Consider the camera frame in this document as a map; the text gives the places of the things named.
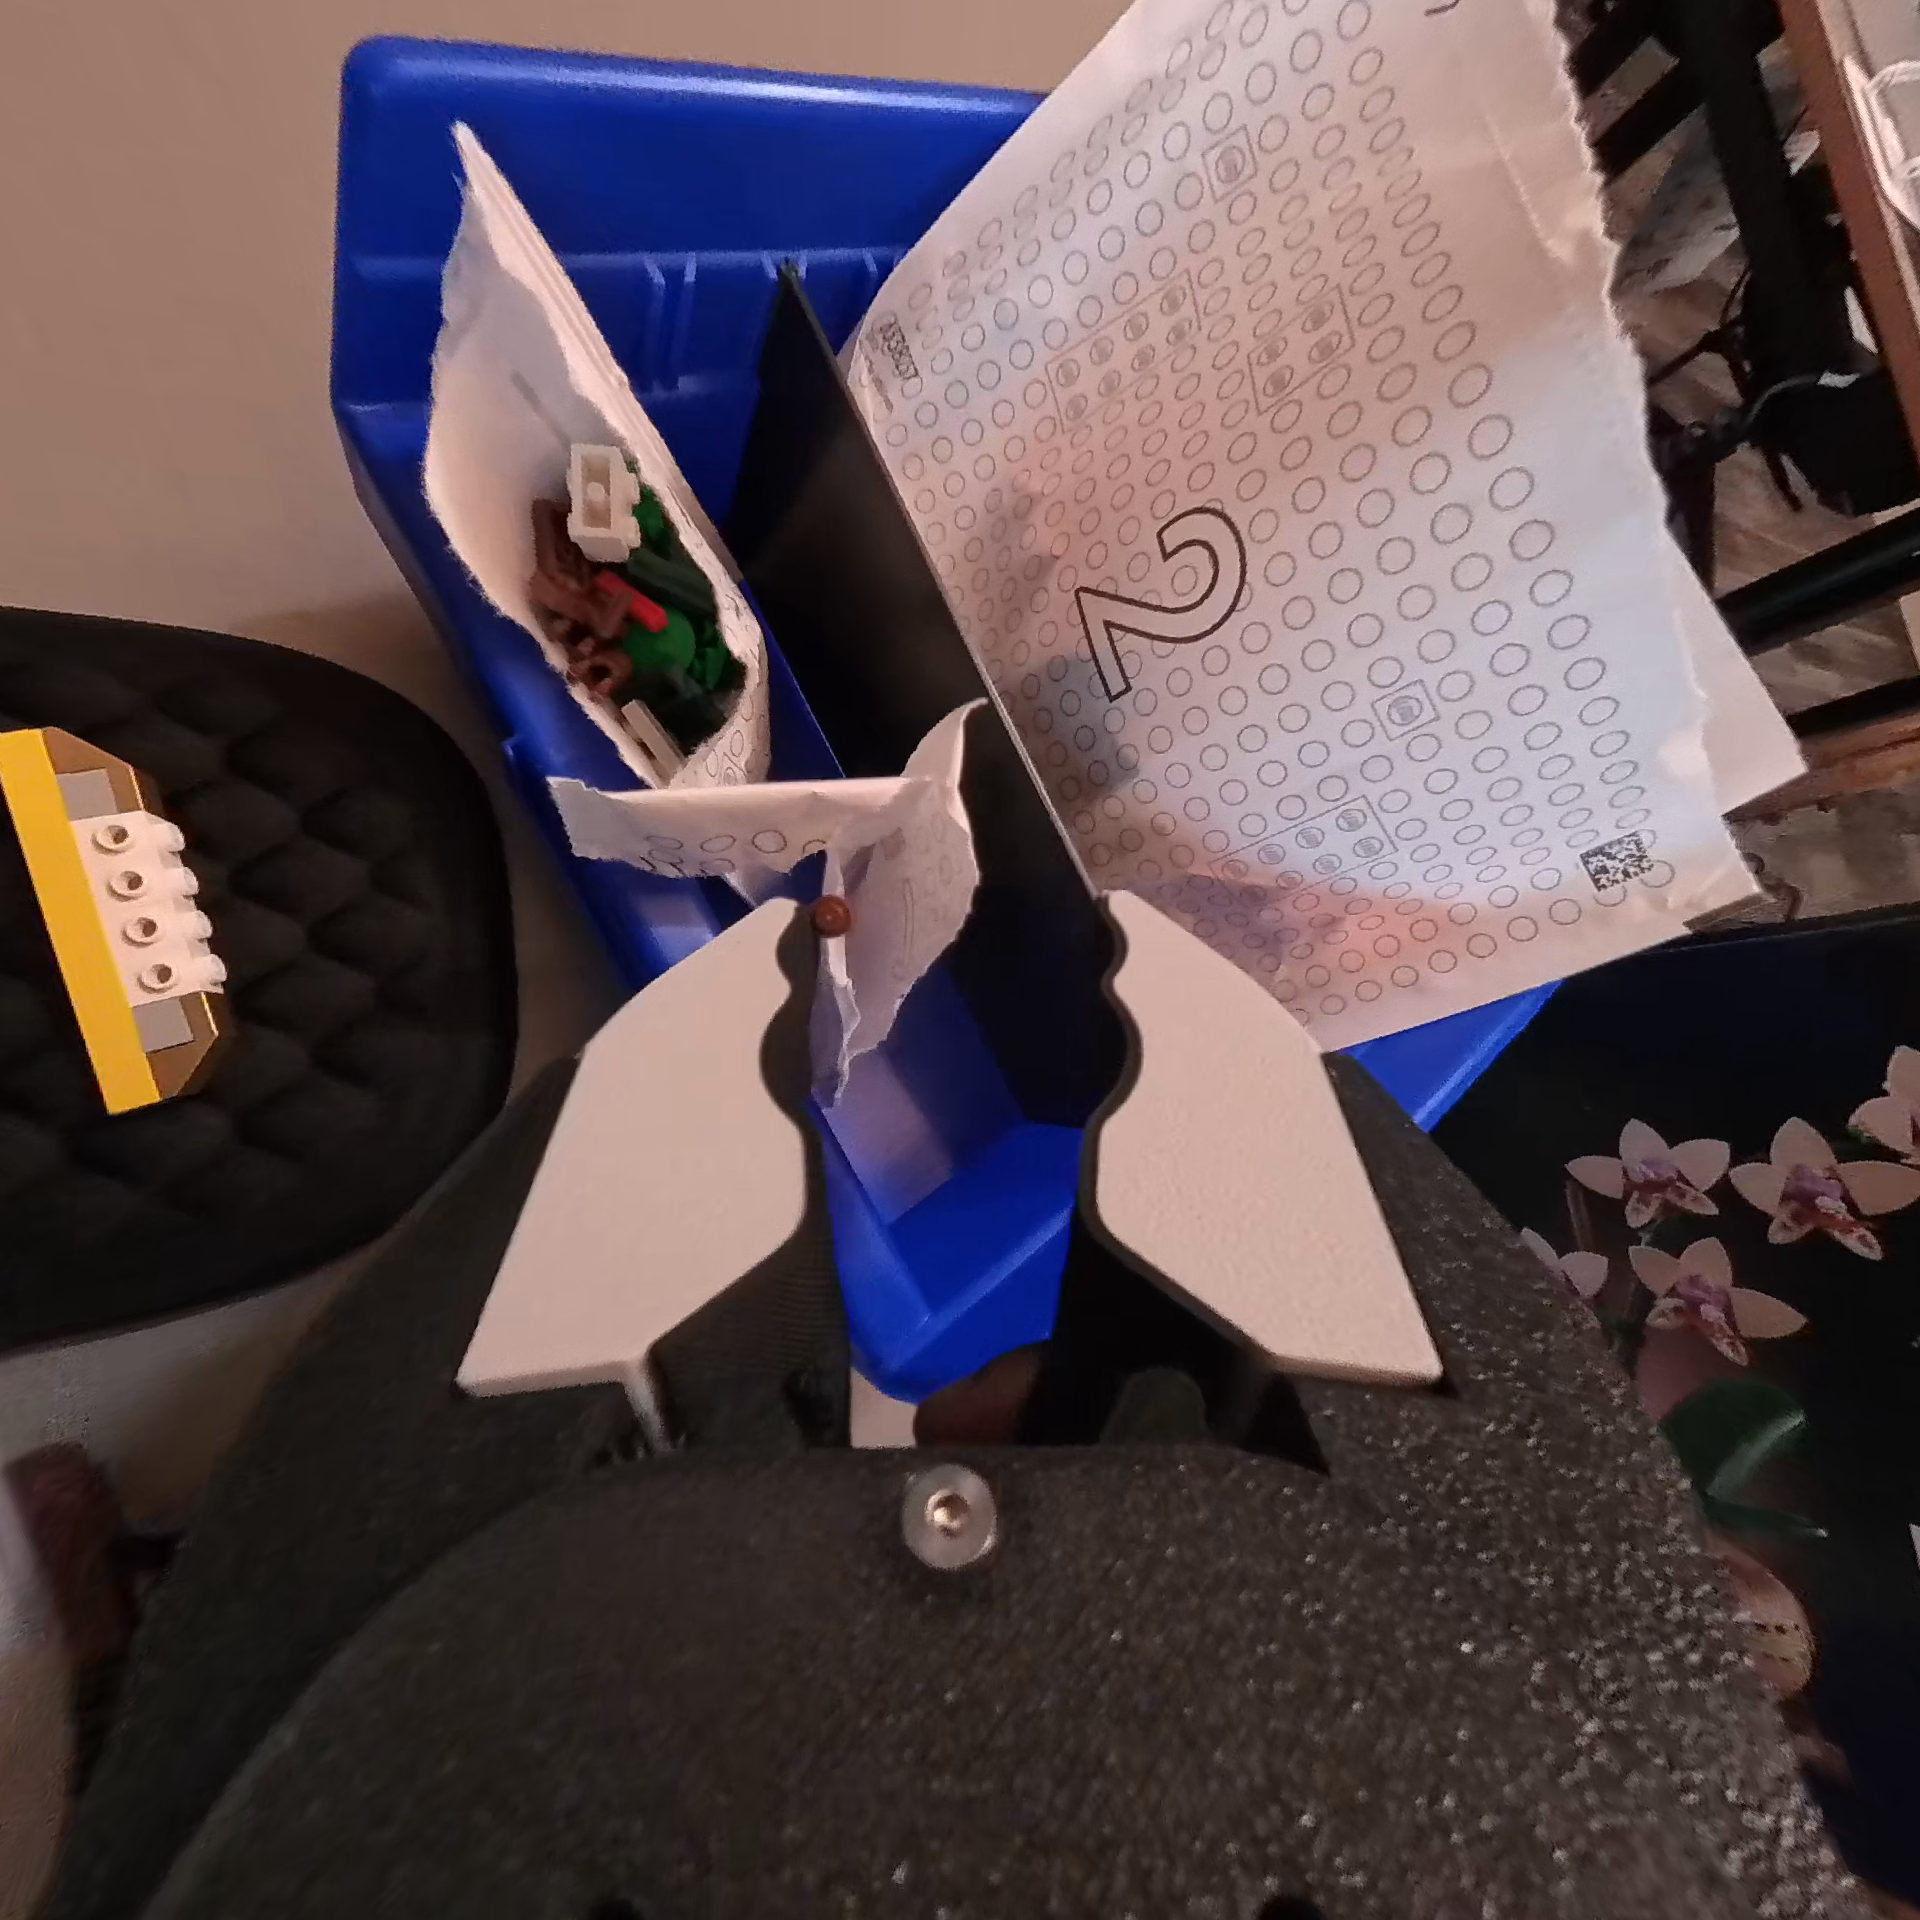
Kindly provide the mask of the pile of small lego pieces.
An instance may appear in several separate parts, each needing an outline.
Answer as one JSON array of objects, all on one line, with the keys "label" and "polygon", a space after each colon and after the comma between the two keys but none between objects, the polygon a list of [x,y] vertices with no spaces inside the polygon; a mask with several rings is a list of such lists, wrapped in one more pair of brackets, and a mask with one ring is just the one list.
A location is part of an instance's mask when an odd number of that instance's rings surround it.
[{"label": "pile of small lego pieces", "polygon": [[709,574],[610,443],[570,443],[566,495],[532,504],[532,538],[527,592],[566,679],[669,780],[717,737],[746,679]]}]

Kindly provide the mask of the wooden edged white table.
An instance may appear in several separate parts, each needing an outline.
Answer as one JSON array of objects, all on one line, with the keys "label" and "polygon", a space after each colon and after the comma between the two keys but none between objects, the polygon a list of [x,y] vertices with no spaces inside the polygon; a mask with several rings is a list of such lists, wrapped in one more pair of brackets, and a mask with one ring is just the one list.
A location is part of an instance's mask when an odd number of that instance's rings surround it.
[{"label": "wooden edged white table", "polygon": [[1884,358],[1914,340],[1914,2],[1781,2],[1828,168],[1862,319]]}]

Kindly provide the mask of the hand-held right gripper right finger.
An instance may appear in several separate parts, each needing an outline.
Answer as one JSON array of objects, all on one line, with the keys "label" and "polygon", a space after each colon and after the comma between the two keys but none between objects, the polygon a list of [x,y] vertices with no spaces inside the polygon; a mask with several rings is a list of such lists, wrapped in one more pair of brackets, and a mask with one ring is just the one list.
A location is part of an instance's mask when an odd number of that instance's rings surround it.
[{"label": "hand-held right gripper right finger", "polygon": [[1151,904],[1096,907],[1121,1046],[1084,1151],[1092,1236],[1285,1375],[1439,1383],[1321,1047]]}]

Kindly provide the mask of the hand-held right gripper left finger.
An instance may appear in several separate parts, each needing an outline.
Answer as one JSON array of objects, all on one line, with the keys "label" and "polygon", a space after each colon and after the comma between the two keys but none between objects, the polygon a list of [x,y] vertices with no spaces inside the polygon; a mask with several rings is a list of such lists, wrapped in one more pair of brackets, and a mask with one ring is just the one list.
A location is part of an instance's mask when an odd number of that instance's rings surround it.
[{"label": "hand-held right gripper left finger", "polygon": [[457,1383],[616,1386],[652,1452],[832,1440],[818,936],[772,902],[583,1050]]}]

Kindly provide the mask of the blue bin with lego pieces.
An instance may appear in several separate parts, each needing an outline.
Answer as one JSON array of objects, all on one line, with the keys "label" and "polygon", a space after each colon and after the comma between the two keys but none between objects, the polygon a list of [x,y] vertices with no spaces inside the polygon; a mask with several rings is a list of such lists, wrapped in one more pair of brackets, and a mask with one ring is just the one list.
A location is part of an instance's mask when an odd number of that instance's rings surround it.
[{"label": "blue bin with lego pieces", "polygon": [[[461,218],[453,129],[498,164],[581,294],[713,522],[749,471],[746,532],[774,512],[754,425],[760,345],[792,267],[845,340],[886,273],[1037,97],[792,79],[736,67],[367,40],[342,68],[330,406],[354,487],[448,649],[470,671],[509,782],[631,991],[746,912],[725,880],[581,857],[552,777],[634,786],[536,638],[492,610],[425,497],[429,361]],[[1009,760],[966,753],[974,914],[905,999],[825,1122],[832,1232],[854,1363],[926,1401],[1048,1332],[1080,1122],[1096,1094],[1054,1047],[1073,1009],[1069,928],[1045,927],[1042,855],[999,876]]]}]

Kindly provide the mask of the yellow tan lego plate build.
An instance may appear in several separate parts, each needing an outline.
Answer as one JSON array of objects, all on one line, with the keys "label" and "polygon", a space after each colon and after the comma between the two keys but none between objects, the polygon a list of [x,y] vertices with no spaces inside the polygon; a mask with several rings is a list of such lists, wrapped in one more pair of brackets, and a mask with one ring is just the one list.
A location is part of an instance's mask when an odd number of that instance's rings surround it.
[{"label": "yellow tan lego plate build", "polygon": [[1,735],[1,786],[106,1114],[200,1090],[229,1028],[225,963],[159,790],[58,728]]}]

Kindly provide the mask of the white printed paper bag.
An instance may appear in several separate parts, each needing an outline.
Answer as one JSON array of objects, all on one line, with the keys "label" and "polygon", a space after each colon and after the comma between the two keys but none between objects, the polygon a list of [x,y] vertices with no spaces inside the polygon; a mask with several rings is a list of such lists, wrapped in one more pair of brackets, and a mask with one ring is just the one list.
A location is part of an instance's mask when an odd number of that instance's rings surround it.
[{"label": "white printed paper bag", "polygon": [[1552,4],[1130,4],[842,366],[1100,892],[1348,1047],[1760,895]]}]

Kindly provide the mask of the black metal desk frame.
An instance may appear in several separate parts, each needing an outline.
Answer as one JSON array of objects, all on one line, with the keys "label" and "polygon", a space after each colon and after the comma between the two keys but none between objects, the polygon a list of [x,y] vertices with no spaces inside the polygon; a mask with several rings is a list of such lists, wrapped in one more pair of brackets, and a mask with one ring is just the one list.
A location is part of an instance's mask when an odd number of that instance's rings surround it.
[{"label": "black metal desk frame", "polygon": [[1790,507],[1804,483],[1865,528],[1725,592],[1717,610],[1757,660],[1914,592],[1914,303],[1889,239],[1868,239],[1865,142],[1836,57],[1804,79],[1816,156],[1790,168],[1764,56],[1812,34],[1816,4],[1569,4],[1574,94],[1589,104],[1644,46],[1665,56],[1602,129],[1608,185],[1697,118],[1744,267],[1714,326],[1646,371],[1647,450],[1669,526],[1714,584],[1719,470],[1754,450]]}]

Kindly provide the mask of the torn white paper bag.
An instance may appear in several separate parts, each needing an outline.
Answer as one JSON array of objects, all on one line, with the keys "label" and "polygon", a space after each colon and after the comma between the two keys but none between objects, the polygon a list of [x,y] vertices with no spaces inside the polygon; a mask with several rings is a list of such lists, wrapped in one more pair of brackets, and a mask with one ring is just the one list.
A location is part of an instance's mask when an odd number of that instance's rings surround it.
[{"label": "torn white paper bag", "polygon": [[[453,137],[463,207],[440,280],[423,497],[493,610],[530,635],[590,732],[638,777],[631,790],[604,790],[543,776],[576,857],[721,880],[754,904],[818,857],[823,892],[852,905],[849,936],[823,942],[808,1028],[814,1090],[829,1107],[969,920],[978,865],[960,798],[966,710],[937,720],[898,776],[772,780],[772,659],[725,545],[506,179],[474,134],[457,126]],[[527,592],[532,504],[564,498],[576,442],[622,449],[660,495],[746,671],[717,737],[669,780],[656,777],[607,710],[570,687]]]}]

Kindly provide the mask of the dark brown printed box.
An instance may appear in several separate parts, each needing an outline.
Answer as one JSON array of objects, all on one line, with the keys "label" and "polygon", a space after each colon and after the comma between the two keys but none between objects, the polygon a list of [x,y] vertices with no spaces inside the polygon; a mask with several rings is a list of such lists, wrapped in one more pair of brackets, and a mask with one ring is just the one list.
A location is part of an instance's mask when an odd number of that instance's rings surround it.
[{"label": "dark brown printed box", "polygon": [[1844,1864],[1914,1916],[1914,905],[1583,974],[1434,1139],[1618,1355]]}]

